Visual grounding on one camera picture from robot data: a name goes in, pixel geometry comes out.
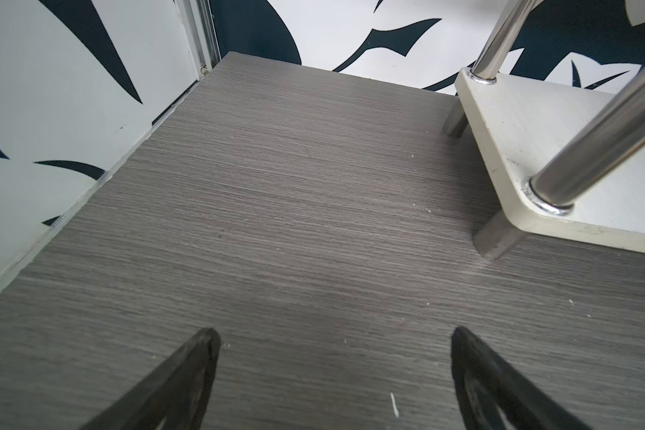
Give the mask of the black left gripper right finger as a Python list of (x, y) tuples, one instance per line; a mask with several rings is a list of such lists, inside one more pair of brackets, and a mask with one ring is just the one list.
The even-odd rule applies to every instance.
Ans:
[(588, 429), (466, 327), (451, 336), (451, 374), (467, 429)]

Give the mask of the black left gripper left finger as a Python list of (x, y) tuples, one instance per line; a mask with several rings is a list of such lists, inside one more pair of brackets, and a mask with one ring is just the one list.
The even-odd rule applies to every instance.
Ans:
[(221, 338), (201, 329), (84, 429), (199, 429), (217, 374)]

